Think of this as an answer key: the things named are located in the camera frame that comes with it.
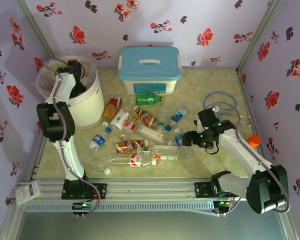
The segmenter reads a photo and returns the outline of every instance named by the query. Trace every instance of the white bucket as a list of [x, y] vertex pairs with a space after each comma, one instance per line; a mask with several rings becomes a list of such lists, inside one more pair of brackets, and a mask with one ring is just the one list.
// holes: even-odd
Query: white bucket
[[[73, 55], [73, 53], [56, 58], [64, 62], [77, 60], [84, 67], [84, 76], [81, 81], [86, 86], [86, 90], [84, 93], [69, 99], [69, 110], [76, 128], [86, 129], [96, 126], [101, 121], [101, 115], [105, 108], [96, 66], [86, 58]], [[64, 63], [54, 59], [46, 65], [55, 70], [65, 66]], [[40, 69], [36, 78], [36, 88], [45, 99], [51, 94], [55, 81], [54, 72], [46, 67]]]

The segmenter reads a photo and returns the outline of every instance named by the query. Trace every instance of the green plastic bottle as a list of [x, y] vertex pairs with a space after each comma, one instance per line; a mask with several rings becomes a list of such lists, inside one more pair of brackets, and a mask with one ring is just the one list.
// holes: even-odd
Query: green plastic bottle
[[135, 97], [135, 103], [138, 106], [155, 105], [159, 102], [164, 102], [164, 101], [165, 101], [164, 96], [157, 96], [157, 95], [153, 95], [153, 94], [137, 95]]

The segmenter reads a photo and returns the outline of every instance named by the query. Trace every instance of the wall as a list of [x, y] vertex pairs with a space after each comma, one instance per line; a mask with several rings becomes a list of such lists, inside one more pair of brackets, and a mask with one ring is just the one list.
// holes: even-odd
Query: wall
[[283, 1], [241, 73], [267, 157], [287, 169], [300, 228], [300, 0]]
[[169, 46], [183, 67], [235, 68], [270, 0], [25, 0], [56, 55], [117, 68], [126, 46]]
[[44, 53], [12, 0], [0, 0], [0, 231], [39, 136], [33, 82]]

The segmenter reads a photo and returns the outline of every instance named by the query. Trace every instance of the plastic storage box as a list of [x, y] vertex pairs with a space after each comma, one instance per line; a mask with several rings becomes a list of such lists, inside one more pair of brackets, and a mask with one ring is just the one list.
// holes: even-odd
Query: plastic storage box
[[179, 51], [172, 46], [124, 47], [118, 70], [128, 94], [172, 94], [181, 78]]

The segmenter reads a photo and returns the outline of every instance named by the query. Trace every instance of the plastic bottle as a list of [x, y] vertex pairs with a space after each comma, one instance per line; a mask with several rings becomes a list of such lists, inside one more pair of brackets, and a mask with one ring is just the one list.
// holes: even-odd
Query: plastic bottle
[[165, 97], [164, 96], [157, 96], [154, 94], [145, 94], [145, 95], [137, 95], [135, 97], [135, 103], [138, 106], [141, 105], [155, 105], [159, 102], [164, 102]]
[[181, 131], [180, 128], [176, 128], [174, 132], [176, 134], [176, 137], [174, 139], [178, 148], [181, 149], [181, 152], [185, 157], [191, 159], [195, 155], [193, 149], [191, 147], [183, 146], [182, 144], [182, 139], [185, 133]]
[[185, 107], [179, 108], [178, 111], [170, 118], [170, 122], [167, 126], [165, 126], [165, 130], [170, 132], [173, 127], [176, 127], [182, 119], [184, 119], [185, 114], [188, 110]]
[[138, 106], [134, 106], [133, 110], [139, 115], [140, 119], [147, 127], [155, 128], [157, 126], [157, 119], [155, 119], [155, 117], [153, 117], [150, 113], [142, 110]]
[[131, 134], [134, 133], [134, 130], [136, 129], [136, 121], [139, 119], [139, 116], [137, 114], [133, 115], [131, 120], [125, 121], [123, 124], [122, 129], [120, 130], [119, 137], [126, 141], [130, 138]]
[[172, 145], [173, 141], [168, 140], [167, 137], [160, 132], [157, 132], [140, 123], [137, 123], [135, 127], [135, 132], [143, 136], [145, 139], [151, 140], [161, 145]]
[[122, 105], [122, 99], [119, 96], [112, 95], [109, 102], [104, 108], [104, 112], [102, 115], [102, 126], [106, 128], [109, 126], [110, 122], [116, 116], [117, 112], [119, 111]]
[[118, 113], [115, 115], [113, 120], [111, 121], [111, 126], [117, 127], [119, 130], [122, 129], [124, 123], [130, 115], [134, 112], [134, 106], [136, 105], [135, 101], [130, 100], [127, 104], [121, 108]]
[[112, 131], [111, 128], [107, 127], [101, 134], [95, 135], [90, 142], [89, 148], [94, 149], [95, 151], [101, 148], [106, 143], [108, 134], [110, 134], [111, 131]]
[[109, 168], [105, 167], [105, 165], [103, 165], [101, 162], [92, 161], [89, 158], [84, 160], [84, 165], [90, 167], [91, 169], [95, 170], [96, 172], [103, 172], [104, 175], [106, 175], [106, 176], [111, 172], [111, 170]]
[[161, 110], [160, 110], [159, 117], [157, 119], [158, 124], [155, 127], [155, 130], [158, 133], [162, 133], [162, 134], [164, 133], [164, 130], [165, 130], [164, 125], [165, 125], [167, 118], [169, 117], [169, 111], [170, 111], [170, 105], [166, 104], [166, 103], [163, 104], [161, 107]]
[[131, 141], [122, 141], [117, 142], [115, 144], [116, 152], [118, 154], [122, 153], [129, 153], [137, 150], [139, 147], [146, 147], [148, 146], [148, 140], [131, 140]]
[[140, 154], [111, 154], [108, 157], [109, 163], [117, 166], [127, 166], [130, 168], [143, 168], [154, 166], [157, 163], [151, 156], [141, 156]]
[[136, 153], [140, 155], [150, 155], [157, 160], [176, 161], [179, 157], [178, 147], [167, 145], [140, 146], [137, 148]]

